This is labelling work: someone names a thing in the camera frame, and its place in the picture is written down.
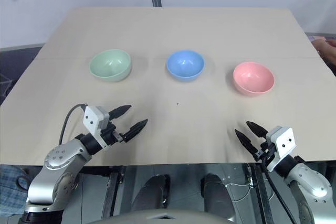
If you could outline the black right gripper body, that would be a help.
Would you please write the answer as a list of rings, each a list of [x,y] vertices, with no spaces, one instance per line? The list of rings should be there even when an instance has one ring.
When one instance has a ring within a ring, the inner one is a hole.
[[[267,167],[269,163],[274,159],[276,152],[276,146],[273,142],[268,143],[267,141],[261,143],[260,150],[257,150],[253,155],[255,161],[263,161],[265,159],[265,166]]]

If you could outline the bystander's bare hand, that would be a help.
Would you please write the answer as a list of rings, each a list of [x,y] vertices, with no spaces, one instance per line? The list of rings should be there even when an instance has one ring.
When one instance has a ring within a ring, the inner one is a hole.
[[[322,60],[331,69],[333,74],[335,74],[335,65],[336,65],[335,39],[327,39],[327,40],[317,39],[314,40],[312,44],[317,50]]]

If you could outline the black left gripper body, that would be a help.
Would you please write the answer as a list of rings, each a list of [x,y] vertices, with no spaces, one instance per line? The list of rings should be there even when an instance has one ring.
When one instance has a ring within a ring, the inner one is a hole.
[[[107,127],[101,130],[101,137],[108,146],[125,141],[125,136],[117,132],[116,126],[111,122],[108,122]]]

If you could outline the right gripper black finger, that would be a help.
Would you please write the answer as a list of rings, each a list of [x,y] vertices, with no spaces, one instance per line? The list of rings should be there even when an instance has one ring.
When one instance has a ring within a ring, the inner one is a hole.
[[[235,129],[235,133],[236,136],[238,137],[240,143],[242,144],[242,146],[249,151],[250,154],[256,154],[258,152],[258,149],[256,149],[250,139],[242,132],[240,132],[239,130]]]
[[[251,121],[247,121],[246,124],[257,137],[266,138],[268,131],[262,126]]]

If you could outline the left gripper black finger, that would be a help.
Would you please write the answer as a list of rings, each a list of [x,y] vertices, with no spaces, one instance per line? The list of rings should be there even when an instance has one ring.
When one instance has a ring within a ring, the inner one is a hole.
[[[147,122],[148,119],[145,119],[136,123],[134,126],[130,127],[129,131],[127,131],[122,135],[123,140],[127,143],[128,141],[136,137],[146,126]]]
[[[120,116],[124,115],[128,109],[130,109],[132,105],[123,105],[116,109],[113,109],[109,112],[109,119],[113,120],[119,118]]]

